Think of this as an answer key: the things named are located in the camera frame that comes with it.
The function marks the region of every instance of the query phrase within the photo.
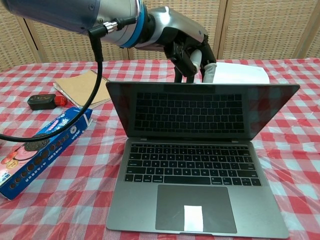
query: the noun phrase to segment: trackpad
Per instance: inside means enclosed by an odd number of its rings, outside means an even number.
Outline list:
[[[216,186],[159,185],[155,229],[237,233],[228,189]]]

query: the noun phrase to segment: blue ring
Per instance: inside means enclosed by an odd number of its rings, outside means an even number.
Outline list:
[[[145,21],[145,9],[142,7],[141,8],[141,12],[140,12],[140,16],[138,18],[138,21],[136,23],[135,29],[133,31],[132,36],[130,37],[130,39],[125,43],[122,44],[120,47],[121,48],[131,48],[133,47],[133,44],[135,44],[135,42],[138,40],[141,32],[142,32],[142,28],[144,26],[144,21]]]

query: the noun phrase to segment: open laptop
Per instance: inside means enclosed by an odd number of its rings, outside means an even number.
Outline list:
[[[106,227],[287,238],[250,142],[291,84],[106,84],[128,136]]]

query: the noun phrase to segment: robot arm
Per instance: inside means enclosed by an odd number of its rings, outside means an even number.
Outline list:
[[[175,65],[175,82],[181,82],[182,76],[193,82],[199,69],[203,80],[205,69],[216,63],[206,29],[167,6],[147,11],[142,0],[0,1],[13,14],[80,34],[104,24],[108,34],[102,41],[121,48],[164,52]],[[120,27],[116,21],[120,18],[135,21]],[[198,66],[191,60],[195,51],[201,52]]]

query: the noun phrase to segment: white paper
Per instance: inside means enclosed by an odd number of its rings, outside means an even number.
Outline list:
[[[184,205],[184,231],[203,232],[202,206]]]
[[[262,67],[217,62],[214,84],[269,84],[270,79]]]

